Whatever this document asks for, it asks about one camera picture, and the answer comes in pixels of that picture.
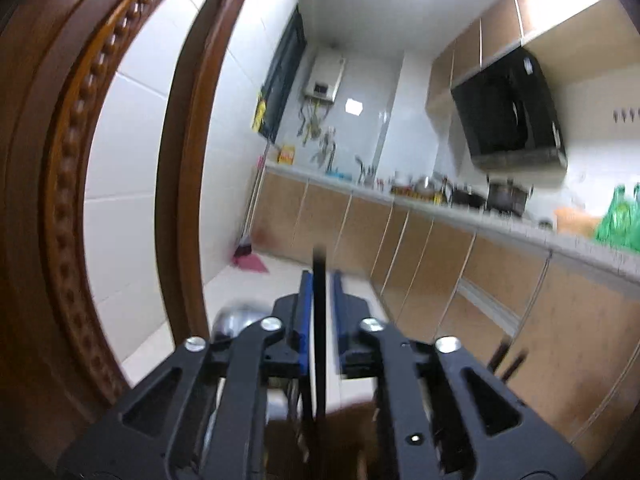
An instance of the white floor tile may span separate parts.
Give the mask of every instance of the white floor tile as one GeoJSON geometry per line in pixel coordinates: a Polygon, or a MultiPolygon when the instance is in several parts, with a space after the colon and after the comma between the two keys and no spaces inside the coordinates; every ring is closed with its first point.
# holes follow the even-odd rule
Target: white floor tile
{"type": "Polygon", "coordinates": [[[260,255],[268,273],[249,272],[228,266],[204,287],[204,299],[209,323],[224,306],[249,301],[273,306],[275,300],[295,294],[305,266],[260,255]]]}
{"type": "MultiPolygon", "coordinates": [[[[207,317],[210,323],[224,306],[239,301],[259,302],[273,306],[278,298],[287,294],[295,294],[298,291],[302,271],[308,267],[263,254],[260,257],[269,269],[268,273],[247,272],[229,266],[207,283],[204,294],[207,317]]],[[[326,408],[328,412],[338,410],[341,406],[348,404],[371,400],[374,391],[374,380],[342,380],[340,378],[335,347],[331,286],[331,280],[327,279],[326,408]]],[[[367,300],[371,313],[386,320],[380,302],[369,282],[347,276],[343,278],[343,287],[347,294],[353,294],[367,300]]],[[[311,357],[313,359],[313,329],[311,333],[311,357]]],[[[136,384],[160,364],[173,349],[169,327],[165,323],[160,330],[155,332],[133,355],[124,361],[123,368],[129,381],[136,384]]]]}
{"type": "Polygon", "coordinates": [[[165,322],[122,363],[129,384],[138,384],[173,351],[174,340],[169,324],[165,322]]]}

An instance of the water heater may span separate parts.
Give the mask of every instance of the water heater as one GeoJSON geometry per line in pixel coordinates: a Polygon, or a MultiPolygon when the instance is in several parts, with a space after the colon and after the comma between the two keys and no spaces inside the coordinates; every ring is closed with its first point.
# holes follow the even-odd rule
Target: water heater
{"type": "Polygon", "coordinates": [[[333,103],[338,86],[344,73],[346,59],[330,48],[321,48],[316,54],[309,81],[306,83],[305,96],[333,103]]]}

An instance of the cabinet handle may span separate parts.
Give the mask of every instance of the cabinet handle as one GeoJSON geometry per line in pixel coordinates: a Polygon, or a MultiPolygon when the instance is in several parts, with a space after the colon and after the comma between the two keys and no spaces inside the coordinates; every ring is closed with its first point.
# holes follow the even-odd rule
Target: cabinet handle
{"type": "Polygon", "coordinates": [[[527,358],[527,355],[529,355],[529,350],[527,349],[521,351],[518,354],[518,357],[516,357],[515,361],[511,363],[511,366],[509,366],[509,368],[507,368],[505,373],[502,375],[501,380],[503,383],[506,383],[509,379],[511,379],[511,376],[516,373],[516,370],[518,368],[520,368],[520,365],[524,362],[524,359],[527,358]]]}

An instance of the window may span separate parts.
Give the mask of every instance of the window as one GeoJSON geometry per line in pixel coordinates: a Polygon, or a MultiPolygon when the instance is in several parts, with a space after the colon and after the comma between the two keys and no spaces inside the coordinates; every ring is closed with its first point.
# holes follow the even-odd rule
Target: window
{"type": "Polygon", "coordinates": [[[305,30],[302,15],[294,10],[280,43],[273,55],[269,73],[262,86],[262,97],[267,104],[260,133],[275,142],[287,98],[293,86],[293,79],[305,51],[305,30]]]}

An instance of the white countertop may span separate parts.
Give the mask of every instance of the white countertop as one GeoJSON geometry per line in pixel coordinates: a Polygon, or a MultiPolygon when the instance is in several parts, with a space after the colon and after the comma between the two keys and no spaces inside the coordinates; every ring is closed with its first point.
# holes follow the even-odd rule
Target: white countertop
{"type": "Polygon", "coordinates": [[[397,203],[413,210],[422,211],[434,219],[453,223],[468,230],[506,236],[515,242],[539,247],[542,250],[551,251],[552,254],[561,254],[595,269],[640,284],[640,253],[613,249],[581,236],[558,234],[554,231],[541,229],[527,221],[501,218],[497,214],[486,214],[458,206],[435,205],[391,195],[388,192],[367,189],[352,182],[313,171],[301,170],[294,166],[284,166],[274,162],[267,162],[266,166],[271,173],[312,182],[319,186],[376,202],[397,203]]]}

